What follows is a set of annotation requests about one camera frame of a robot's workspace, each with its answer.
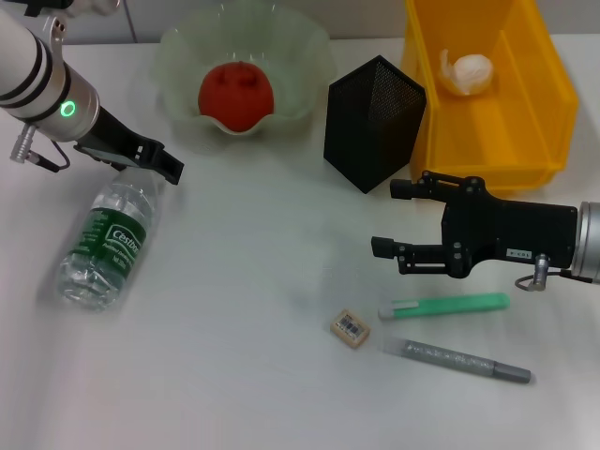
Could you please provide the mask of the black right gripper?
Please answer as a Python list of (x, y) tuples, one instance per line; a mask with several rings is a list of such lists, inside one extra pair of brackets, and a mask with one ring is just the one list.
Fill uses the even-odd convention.
[(578, 210), (573, 206), (502, 200), (488, 193), (481, 177), (431, 171), (415, 182), (391, 180), (390, 195), (446, 203), (441, 245), (371, 238), (373, 256), (396, 260), (401, 275), (465, 278), (484, 261), (534, 264), (539, 255), (552, 268), (568, 269), (574, 259)]

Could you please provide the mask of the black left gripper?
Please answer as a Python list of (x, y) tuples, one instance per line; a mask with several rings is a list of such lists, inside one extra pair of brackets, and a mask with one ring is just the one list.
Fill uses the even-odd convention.
[(163, 143), (130, 130), (103, 107), (99, 108), (89, 132), (76, 141), (74, 149), (118, 170), (131, 166), (153, 171), (173, 186), (179, 184), (185, 167), (166, 151)]

